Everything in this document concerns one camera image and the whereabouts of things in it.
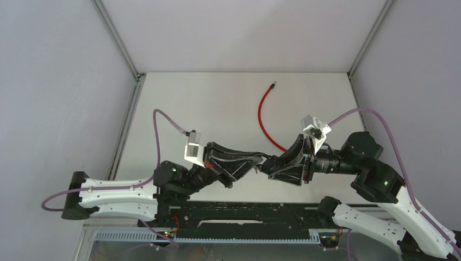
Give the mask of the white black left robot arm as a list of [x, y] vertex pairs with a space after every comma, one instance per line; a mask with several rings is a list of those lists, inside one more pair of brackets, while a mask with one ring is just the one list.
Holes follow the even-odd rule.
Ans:
[[231, 188], [270, 156], [231, 150], [215, 142], [201, 146], [189, 141], [184, 158], [192, 163], [190, 169], [165, 160], [155, 168], [152, 177], [138, 181], [100, 181], [77, 171], [72, 176], [71, 193], [66, 196], [61, 217], [86, 220], [92, 216], [119, 216], [166, 226], [172, 219], [171, 204], [185, 202], [215, 182]]

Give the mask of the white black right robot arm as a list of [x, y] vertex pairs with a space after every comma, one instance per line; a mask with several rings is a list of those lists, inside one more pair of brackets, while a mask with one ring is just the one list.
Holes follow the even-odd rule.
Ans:
[[316, 212], [322, 227], [336, 224], [364, 234], [395, 250], [403, 260], [457, 260], [460, 232], [444, 228], [425, 212], [410, 193], [410, 185], [393, 167], [380, 161], [382, 146], [368, 132], [354, 132], [341, 149], [316, 147], [300, 135], [281, 156], [273, 156], [261, 170], [269, 179], [301, 185], [315, 173], [354, 175], [351, 188], [393, 218], [383, 221], [361, 213], [340, 200], [324, 197]]

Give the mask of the black padlock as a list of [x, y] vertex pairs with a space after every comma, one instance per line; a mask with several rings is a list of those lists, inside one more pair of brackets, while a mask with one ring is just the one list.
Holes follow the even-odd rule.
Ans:
[[257, 153], [256, 157], [260, 157], [262, 161], [254, 167], [255, 172], [266, 174], [268, 179], [272, 179], [273, 173], [286, 164], [285, 159], [276, 155]]

